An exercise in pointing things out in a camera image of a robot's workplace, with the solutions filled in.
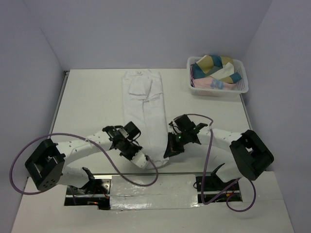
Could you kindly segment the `white long sleeve shirt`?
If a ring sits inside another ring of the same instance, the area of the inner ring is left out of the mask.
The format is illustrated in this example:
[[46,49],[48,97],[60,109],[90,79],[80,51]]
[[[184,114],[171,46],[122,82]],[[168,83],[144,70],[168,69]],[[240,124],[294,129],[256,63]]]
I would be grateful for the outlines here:
[[124,122],[141,131],[138,143],[157,168],[168,163],[164,157],[168,132],[161,75],[150,70],[128,71],[122,77]]

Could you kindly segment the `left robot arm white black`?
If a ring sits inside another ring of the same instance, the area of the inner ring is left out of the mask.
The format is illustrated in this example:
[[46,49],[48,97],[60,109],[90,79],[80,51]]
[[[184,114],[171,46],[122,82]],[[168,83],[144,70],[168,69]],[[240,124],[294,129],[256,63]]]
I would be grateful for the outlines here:
[[106,126],[101,131],[85,139],[56,143],[52,139],[43,140],[25,162],[38,191],[44,192],[57,184],[78,187],[83,193],[95,188],[93,174],[86,167],[73,168],[69,165],[79,159],[100,152],[118,150],[139,168],[148,164],[142,147],[134,142],[140,130],[133,122],[125,126]]

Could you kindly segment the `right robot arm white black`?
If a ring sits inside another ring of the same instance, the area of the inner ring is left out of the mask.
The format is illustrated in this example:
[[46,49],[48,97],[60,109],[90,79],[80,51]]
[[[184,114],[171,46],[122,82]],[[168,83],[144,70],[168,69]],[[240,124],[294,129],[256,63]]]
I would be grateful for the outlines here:
[[212,147],[229,152],[233,161],[222,162],[211,173],[215,189],[222,190],[228,182],[242,177],[254,181],[274,162],[274,156],[253,130],[225,131],[213,128],[212,124],[195,124],[189,117],[189,114],[178,116],[169,124],[173,132],[168,134],[164,158],[183,153],[189,143],[208,145],[208,152]]

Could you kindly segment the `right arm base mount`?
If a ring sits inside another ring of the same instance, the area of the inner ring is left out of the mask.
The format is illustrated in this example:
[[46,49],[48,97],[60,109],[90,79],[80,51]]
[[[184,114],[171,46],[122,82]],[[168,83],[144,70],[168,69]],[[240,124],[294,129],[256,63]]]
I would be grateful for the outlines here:
[[[216,172],[223,166],[224,164],[216,167],[209,175],[205,176],[205,186],[204,186],[204,201],[210,201],[214,196],[216,196],[220,191],[225,189],[228,185],[230,185],[234,180],[230,180],[229,182],[222,182],[219,177],[216,176]],[[193,187],[198,192],[198,202],[202,203],[201,200],[201,186],[202,186],[202,176],[196,176],[196,181],[193,184]],[[232,195],[236,195],[233,197],[231,201],[241,201],[240,197],[240,187],[239,184],[236,183],[228,188],[225,192],[223,192],[216,200],[213,202],[226,202],[226,199]]]

